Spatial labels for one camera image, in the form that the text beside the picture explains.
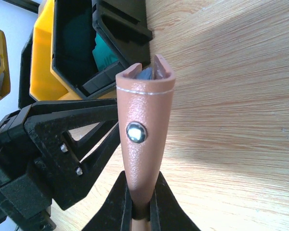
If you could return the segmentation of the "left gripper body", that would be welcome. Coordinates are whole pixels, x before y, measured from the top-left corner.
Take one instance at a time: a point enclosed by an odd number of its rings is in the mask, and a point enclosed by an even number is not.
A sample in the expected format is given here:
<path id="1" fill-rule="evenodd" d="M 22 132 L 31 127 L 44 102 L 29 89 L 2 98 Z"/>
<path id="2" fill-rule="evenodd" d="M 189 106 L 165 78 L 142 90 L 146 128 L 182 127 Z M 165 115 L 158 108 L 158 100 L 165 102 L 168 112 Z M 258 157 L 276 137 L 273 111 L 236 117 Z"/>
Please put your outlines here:
<path id="1" fill-rule="evenodd" d="M 25 130 L 30 109 L 0 121 L 0 224 L 11 218 L 23 231 L 53 231 L 50 188 L 34 165 L 40 153 Z"/>

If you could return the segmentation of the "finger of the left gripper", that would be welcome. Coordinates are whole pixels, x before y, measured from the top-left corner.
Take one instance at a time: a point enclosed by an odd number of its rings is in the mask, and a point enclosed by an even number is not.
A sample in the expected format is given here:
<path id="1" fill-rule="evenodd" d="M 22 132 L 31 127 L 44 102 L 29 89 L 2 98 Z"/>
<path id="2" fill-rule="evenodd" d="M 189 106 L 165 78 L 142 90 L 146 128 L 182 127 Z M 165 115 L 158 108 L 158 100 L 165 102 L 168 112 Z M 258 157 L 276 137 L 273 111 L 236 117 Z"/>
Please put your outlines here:
<path id="1" fill-rule="evenodd" d="M 24 127 L 41 153 L 38 168 L 61 209 L 88 195 L 120 144 L 114 98 L 36 102 Z"/>

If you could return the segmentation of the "black bin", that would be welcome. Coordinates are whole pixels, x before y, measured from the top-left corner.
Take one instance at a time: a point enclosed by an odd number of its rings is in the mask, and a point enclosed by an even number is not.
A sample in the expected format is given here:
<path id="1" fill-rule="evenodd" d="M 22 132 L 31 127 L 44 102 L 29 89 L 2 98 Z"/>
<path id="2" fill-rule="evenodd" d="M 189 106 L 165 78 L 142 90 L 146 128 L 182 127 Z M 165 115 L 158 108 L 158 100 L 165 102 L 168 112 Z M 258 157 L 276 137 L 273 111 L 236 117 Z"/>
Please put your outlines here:
<path id="1" fill-rule="evenodd" d="M 98 98 L 117 73 L 150 64 L 152 38 L 143 0 L 57 0 L 51 70 L 73 98 Z"/>

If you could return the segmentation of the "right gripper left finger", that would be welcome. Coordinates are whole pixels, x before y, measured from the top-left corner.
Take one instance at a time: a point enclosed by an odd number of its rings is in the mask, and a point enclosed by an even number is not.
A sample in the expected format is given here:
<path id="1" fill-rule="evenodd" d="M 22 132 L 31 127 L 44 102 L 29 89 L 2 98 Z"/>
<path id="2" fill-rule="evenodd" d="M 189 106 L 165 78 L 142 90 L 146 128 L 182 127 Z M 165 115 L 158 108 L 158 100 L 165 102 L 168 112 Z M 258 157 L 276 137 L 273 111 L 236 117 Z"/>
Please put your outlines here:
<path id="1" fill-rule="evenodd" d="M 129 231 L 131 219 L 132 201 L 126 174 L 122 171 L 101 208 L 82 230 Z"/>

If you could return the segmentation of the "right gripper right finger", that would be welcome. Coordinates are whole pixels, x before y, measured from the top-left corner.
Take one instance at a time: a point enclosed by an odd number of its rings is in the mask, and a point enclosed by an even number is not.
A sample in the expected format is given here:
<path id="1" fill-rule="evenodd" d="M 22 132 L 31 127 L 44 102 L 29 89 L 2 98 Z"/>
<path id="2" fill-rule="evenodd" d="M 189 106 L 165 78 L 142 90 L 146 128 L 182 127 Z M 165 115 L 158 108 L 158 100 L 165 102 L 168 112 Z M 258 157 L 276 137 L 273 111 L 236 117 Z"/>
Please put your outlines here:
<path id="1" fill-rule="evenodd" d="M 150 201 L 152 231 L 198 231 L 197 225 L 180 207 L 160 172 Z"/>

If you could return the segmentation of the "yellow bin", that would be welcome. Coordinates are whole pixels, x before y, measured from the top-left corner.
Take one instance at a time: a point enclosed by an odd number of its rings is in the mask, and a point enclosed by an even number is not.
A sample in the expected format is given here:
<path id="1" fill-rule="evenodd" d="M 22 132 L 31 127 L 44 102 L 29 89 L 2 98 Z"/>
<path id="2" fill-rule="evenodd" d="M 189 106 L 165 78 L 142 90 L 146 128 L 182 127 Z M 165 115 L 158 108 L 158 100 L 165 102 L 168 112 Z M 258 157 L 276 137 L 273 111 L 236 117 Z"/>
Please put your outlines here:
<path id="1" fill-rule="evenodd" d="M 55 73 L 54 64 L 54 1 L 46 0 L 42 6 L 33 1 L 14 0 L 19 5 L 38 13 L 32 42 L 29 43 L 29 89 L 22 92 L 37 101 L 79 100 L 75 90 Z M 5 34 L 0 30 L 0 100 L 11 91 Z"/>

